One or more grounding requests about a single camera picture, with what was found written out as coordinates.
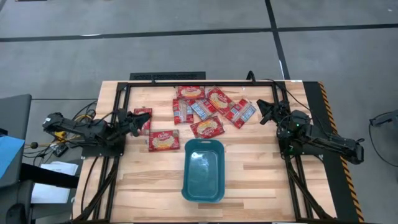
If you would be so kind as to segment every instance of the cracker packet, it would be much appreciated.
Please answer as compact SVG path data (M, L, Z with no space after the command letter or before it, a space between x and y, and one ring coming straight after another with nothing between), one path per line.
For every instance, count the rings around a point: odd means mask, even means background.
M204 86L177 86L178 100L197 100L205 97Z
M221 115L226 115L235 103L226 96L218 87L213 87L207 92L209 102L220 112Z
M223 123L217 116L192 124L191 129L196 138L203 139L209 139L225 132Z
M199 118L204 121L217 112L216 108L206 99L187 100L188 105L196 112Z
M139 115L143 113L149 113L152 117L152 108L136 108L134 109L134 114ZM149 135L150 133L150 118L147 122L142 125L140 135Z
M174 125L193 123L193 110L184 101L173 99Z
M256 108L250 103L250 101L242 99L231 108L231 110L225 115L225 118L230 120L235 127L241 128L255 112Z
M149 134L149 152L180 149L178 130L154 131Z

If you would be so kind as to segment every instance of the blue object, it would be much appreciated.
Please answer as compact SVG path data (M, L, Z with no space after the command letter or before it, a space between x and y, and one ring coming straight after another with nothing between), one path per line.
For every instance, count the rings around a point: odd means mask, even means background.
M219 202L225 193L224 146L212 139L185 144L182 196L191 202Z
M0 136L0 178L24 144L24 140L10 136Z

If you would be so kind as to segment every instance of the gray floor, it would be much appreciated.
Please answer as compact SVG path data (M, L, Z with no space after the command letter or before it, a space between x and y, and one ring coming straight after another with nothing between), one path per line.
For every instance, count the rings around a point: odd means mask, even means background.
M279 27L398 22L397 1L271 1ZM270 27L264 1L6 1L0 37ZM340 134L365 138L365 162L350 166L365 221L396 223L398 172L373 151L368 119L398 109L398 29L280 33L291 79L323 81ZM271 33L0 43L0 97L96 98L102 80L131 72L206 71L208 79L281 79ZM41 123L73 116L89 101L33 101L27 141L46 142ZM373 129L376 147L398 164L397 130ZM69 151L62 160L80 157ZM64 221L68 214L39 220Z

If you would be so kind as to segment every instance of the wooden tabletop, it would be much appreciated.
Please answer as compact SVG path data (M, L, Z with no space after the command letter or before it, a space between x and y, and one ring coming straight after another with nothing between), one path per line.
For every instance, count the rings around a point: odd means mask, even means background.
M112 111L116 94L116 81L105 81L96 107L97 118ZM308 106L302 82L286 81L287 89ZM121 157L114 195L111 222L270 222L294 221L285 162L280 158L275 136L276 125L270 121L260 125L258 99L273 102L268 86L221 87L236 103L249 99L256 113L241 129L227 119L222 120L225 133L215 139L225 148L226 190L219 203L194 203L181 194L185 151L184 145L194 138L189 124L174 125L173 87L131 88L128 110L143 106L152 108L151 129L178 129L180 150L148 152L147 136L134 138L127 135L126 148ZM310 114L289 96L292 110ZM200 119L195 115L194 121ZM88 205L97 191L102 158L94 166L84 199ZM335 217L335 208L325 174L325 168L316 157L302 156L309 191L325 209ZM81 197L88 171L94 158L86 158L80 174L73 214L80 214ZM298 190L300 208L305 216L302 195ZM100 217L104 217L107 192L101 204Z

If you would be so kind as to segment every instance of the plastic container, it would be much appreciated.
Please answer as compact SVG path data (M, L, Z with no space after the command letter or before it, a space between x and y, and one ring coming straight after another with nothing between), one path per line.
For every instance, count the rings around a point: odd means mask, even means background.
M224 146L214 139L185 144L182 195L191 202L219 202L225 193Z

